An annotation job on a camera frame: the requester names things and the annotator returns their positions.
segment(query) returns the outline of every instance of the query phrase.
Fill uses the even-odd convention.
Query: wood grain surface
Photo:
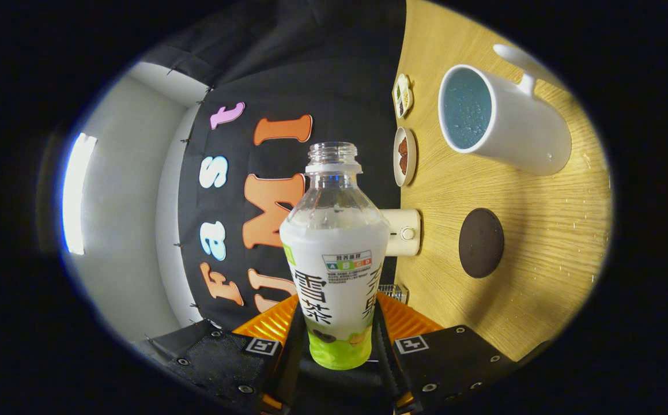
[[[416,174],[402,189],[401,207],[423,217],[423,244],[400,257],[396,282],[410,289],[409,305],[442,326],[466,324],[513,360],[561,333],[599,281],[612,223],[612,189],[603,150],[570,93],[543,81],[536,95],[568,122],[572,153],[553,176],[460,154],[444,141],[437,95],[447,69],[467,63],[520,82],[523,71],[492,45],[495,32],[451,10],[407,0],[398,74],[410,77],[413,108],[398,126],[418,147]],[[486,278],[466,275],[459,231],[476,208],[503,226],[505,248]]]

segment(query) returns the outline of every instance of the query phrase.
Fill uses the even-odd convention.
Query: knob
[[[416,236],[416,231],[413,228],[407,227],[403,228],[402,231],[400,231],[400,237],[405,239],[405,241],[410,241]]]

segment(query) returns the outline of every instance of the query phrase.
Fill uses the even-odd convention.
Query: blue liquid
[[[477,144],[487,130],[492,112],[490,91],[470,69],[459,69],[447,79],[444,123],[448,139],[460,149]]]

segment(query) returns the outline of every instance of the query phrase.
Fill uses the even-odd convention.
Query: white ceiling
[[[186,108],[203,100],[207,85],[178,71],[168,71],[165,66],[138,62],[129,69],[129,76]]]

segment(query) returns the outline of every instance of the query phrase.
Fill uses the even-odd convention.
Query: clear bottle
[[[389,223],[357,187],[362,166],[349,142],[311,146],[308,191],[280,226],[313,360],[325,368],[362,365]]]

